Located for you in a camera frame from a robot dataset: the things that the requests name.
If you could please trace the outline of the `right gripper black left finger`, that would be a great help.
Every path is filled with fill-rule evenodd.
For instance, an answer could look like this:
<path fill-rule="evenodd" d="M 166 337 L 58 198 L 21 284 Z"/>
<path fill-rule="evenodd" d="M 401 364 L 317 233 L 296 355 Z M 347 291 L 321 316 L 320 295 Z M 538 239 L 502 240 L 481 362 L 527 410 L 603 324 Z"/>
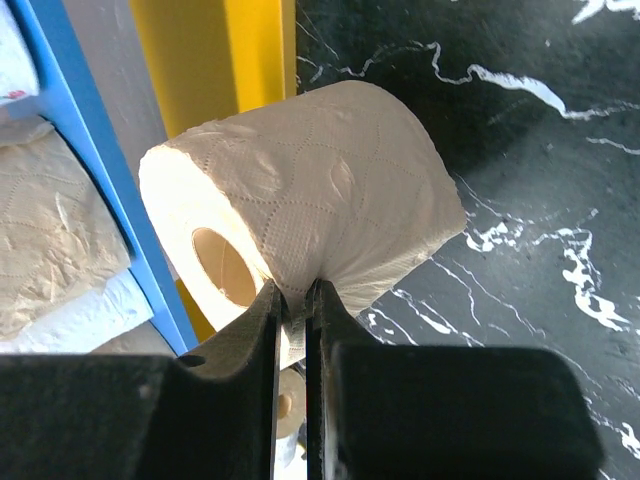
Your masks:
<path fill-rule="evenodd" d="M 281 294 L 178 358 L 5 355 L 5 479 L 269 479 Z"/>

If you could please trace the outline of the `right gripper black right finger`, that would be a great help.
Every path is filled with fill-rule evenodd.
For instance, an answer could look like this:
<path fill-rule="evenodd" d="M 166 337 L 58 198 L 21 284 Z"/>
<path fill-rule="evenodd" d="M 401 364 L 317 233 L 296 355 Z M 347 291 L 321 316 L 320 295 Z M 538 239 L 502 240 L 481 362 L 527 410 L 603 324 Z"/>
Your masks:
<path fill-rule="evenodd" d="M 312 479 L 593 479 L 603 445 L 557 354 L 389 345 L 316 281 L 305 300 Z"/>

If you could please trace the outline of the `yellow shelf unit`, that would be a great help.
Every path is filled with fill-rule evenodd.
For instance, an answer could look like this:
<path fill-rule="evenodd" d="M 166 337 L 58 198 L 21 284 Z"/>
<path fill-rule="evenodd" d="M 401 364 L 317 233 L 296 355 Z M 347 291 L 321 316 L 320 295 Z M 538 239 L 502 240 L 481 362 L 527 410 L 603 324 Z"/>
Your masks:
<path fill-rule="evenodd" d="M 176 353 L 196 335 L 137 187 L 152 146 L 209 119 L 293 96 L 292 1 L 12 1 L 41 114 L 83 160 L 133 251 L 153 323 Z"/>

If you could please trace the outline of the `brown roll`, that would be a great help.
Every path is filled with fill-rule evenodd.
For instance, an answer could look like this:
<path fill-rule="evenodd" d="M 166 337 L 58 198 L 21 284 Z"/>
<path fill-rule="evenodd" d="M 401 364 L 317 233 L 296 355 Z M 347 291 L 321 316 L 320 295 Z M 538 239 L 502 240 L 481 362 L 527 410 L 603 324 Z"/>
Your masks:
<path fill-rule="evenodd" d="M 306 417 L 306 382 L 296 370 L 279 375 L 274 470 L 284 470 L 293 460 L 300 429 Z"/>
<path fill-rule="evenodd" d="M 453 179 L 388 91 L 342 81 L 193 127 L 139 165 L 147 215 L 216 330 L 267 281 L 286 299 L 280 364 L 305 355 L 304 298 L 331 282 L 351 315 L 461 233 Z"/>
<path fill-rule="evenodd" d="M 2 124 L 2 339 L 130 264 L 108 206 L 55 127 L 39 116 Z"/>

